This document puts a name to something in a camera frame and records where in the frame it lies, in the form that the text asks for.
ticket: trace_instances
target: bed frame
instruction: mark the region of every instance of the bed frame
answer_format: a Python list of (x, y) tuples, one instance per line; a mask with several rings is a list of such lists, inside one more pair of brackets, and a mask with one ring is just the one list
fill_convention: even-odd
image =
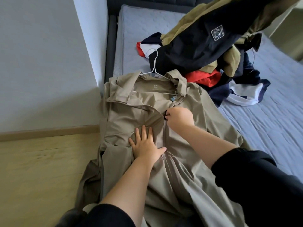
[(109, 78), (113, 76), (117, 39), (117, 18), (123, 4), (149, 9), (187, 13), (200, 3), (209, 3), (211, 1), (212, 0), (107, 0), (109, 22), (105, 82), (108, 82)]

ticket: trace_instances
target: circular emblem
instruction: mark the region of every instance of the circular emblem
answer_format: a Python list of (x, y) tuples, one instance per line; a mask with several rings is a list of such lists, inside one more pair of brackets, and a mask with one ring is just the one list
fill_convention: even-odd
[(216, 39), (218, 39), (221, 36), (221, 31), (219, 29), (215, 29), (214, 32), (213, 32), (213, 34), (214, 34), (214, 37)]

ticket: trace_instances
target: white clothes hanger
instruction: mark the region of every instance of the white clothes hanger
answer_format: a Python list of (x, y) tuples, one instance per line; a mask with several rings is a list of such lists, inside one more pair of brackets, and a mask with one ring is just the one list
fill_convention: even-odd
[[(165, 76), (163, 76), (163, 75), (157, 73), (157, 71), (156, 71), (156, 59), (157, 59), (157, 57), (159, 56), (159, 52), (158, 52), (157, 49), (154, 49), (154, 48), (151, 48), (150, 50), (152, 50), (152, 49), (155, 50), (155, 51), (157, 52), (157, 56), (156, 56), (156, 58), (154, 59), (154, 67), (153, 67), (153, 69), (152, 69), (151, 72), (141, 73), (139, 76), (142, 76), (142, 75), (145, 75), (145, 74), (149, 74), (149, 73), (155, 72), (155, 73), (158, 74), (159, 76), (162, 76), (163, 78), (165, 78), (165, 79), (167, 79), (167, 80), (169, 80), (169, 81), (172, 81), (171, 79), (169, 79), (169, 78), (167, 78), (167, 77), (165, 77)], [(176, 85), (175, 85), (175, 88), (176, 88), (176, 93), (175, 93), (175, 94), (173, 94), (173, 93), (161, 93), (161, 94), (167, 94), (167, 95), (174, 95), (174, 96), (176, 96), (176, 95), (177, 95), (177, 86), (176, 86)]]

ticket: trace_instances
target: red clothing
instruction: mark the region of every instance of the red clothing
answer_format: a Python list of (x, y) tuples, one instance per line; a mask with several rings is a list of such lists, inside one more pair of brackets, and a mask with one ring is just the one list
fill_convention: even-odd
[(185, 75), (185, 78), (187, 79), (187, 82), (203, 84), (207, 87), (212, 87), (219, 82), (221, 78), (221, 73), (216, 69), (212, 73), (197, 70), (187, 73)]
[(139, 53), (139, 56), (145, 57), (144, 52), (142, 51), (142, 49), (140, 47), (140, 43), (141, 43), (141, 41), (137, 42), (137, 51)]

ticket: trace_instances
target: jacket patch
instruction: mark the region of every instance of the jacket patch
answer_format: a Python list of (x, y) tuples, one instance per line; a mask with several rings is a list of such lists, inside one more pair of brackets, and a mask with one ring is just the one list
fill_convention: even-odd
[(223, 27), (222, 25), (220, 25), (219, 27), (213, 29), (211, 31), (212, 37), (214, 38), (214, 41), (220, 39), (221, 37), (224, 36), (224, 32), (223, 32)]

